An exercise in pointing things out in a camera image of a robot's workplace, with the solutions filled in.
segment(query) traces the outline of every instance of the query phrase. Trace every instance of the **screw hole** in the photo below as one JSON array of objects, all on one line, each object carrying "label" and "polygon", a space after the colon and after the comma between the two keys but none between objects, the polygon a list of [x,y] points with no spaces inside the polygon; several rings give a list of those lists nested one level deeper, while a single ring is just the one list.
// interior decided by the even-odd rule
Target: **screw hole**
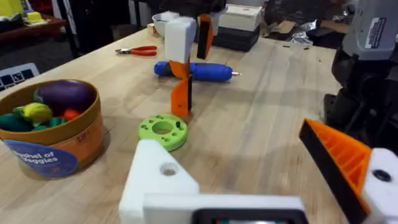
[{"label": "screw hole", "polygon": [[375,178],[377,178],[383,182],[391,182],[392,181],[391,175],[384,170],[374,170],[373,176],[375,176]]},{"label": "screw hole", "polygon": [[173,176],[178,172],[178,167],[177,165],[173,163],[166,163],[161,165],[160,167],[160,173],[165,175],[165,176]]}]

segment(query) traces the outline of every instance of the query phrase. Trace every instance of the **pliers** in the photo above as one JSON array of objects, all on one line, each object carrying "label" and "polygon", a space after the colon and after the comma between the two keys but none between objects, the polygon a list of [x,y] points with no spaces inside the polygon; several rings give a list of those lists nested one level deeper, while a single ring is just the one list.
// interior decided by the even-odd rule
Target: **pliers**
[{"label": "pliers", "polygon": [[136,47],[133,49],[117,49],[116,53],[118,54],[132,54],[132,55],[140,55],[140,56],[155,56],[157,54],[156,46],[142,46]]}]

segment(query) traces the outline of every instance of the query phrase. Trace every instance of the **sticker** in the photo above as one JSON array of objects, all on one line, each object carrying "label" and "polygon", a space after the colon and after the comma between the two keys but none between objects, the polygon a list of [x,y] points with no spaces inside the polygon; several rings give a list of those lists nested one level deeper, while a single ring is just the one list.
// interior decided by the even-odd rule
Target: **sticker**
[{"label": "sticker", "polygon": [[72,153],[61,149],[15,140],[4,140],[4,143],[21,161],[48,177],[66,176],[78,165]]},{"label": "sticker", "polygon": [[57,149],[63,149],[76,156],[79,162],[95,153],[102,145],[103,123],[101,113],[95,121],[84,131],[62,142],[51,145]]},{"label": "sticker", "polygon": [[368,38],[366,39],[365,48],[376,49],[379,47],[380,38],[383,34],[384,26],[386,25],[386,18],[374,18],[371,22]]}]

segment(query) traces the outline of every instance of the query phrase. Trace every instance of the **blue tool handle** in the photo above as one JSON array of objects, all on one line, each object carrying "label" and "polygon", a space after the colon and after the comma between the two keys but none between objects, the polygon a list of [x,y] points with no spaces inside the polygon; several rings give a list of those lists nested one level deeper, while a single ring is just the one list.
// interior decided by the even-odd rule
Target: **blue tool handle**
[{"label": "blue tool handle", "polygon": [[232,77],[232,68],[217,63],[191,63],[192,78],[204,82],[227,82]]},{"label": "blue tool handle", "polygon": [[154,67],[155,74],[160,77],[172,76],[173,72],[168,62],[157,62]]},{"label": "blue tool handle", "polygon": [[[160,77],[172,76],[168,62],[158,62],[154,67],[155,74]],[[232,77],[232,68],[217,63],[195,63],[190,64],[192,78],[204,82],[227,82]]]}]

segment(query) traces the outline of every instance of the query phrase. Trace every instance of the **purple eggplant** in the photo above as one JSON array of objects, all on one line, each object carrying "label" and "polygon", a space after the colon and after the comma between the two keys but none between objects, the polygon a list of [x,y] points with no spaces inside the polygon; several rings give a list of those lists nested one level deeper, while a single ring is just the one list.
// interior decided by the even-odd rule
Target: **purple eggplant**
[{"label": "purple eggplant", "polygon": [[66,109],[82,113],[94,100],[94,90],[76,80],[54,81],[39,87],[34,93],[34,101],[49,106],[56,113],[63,113]]}]

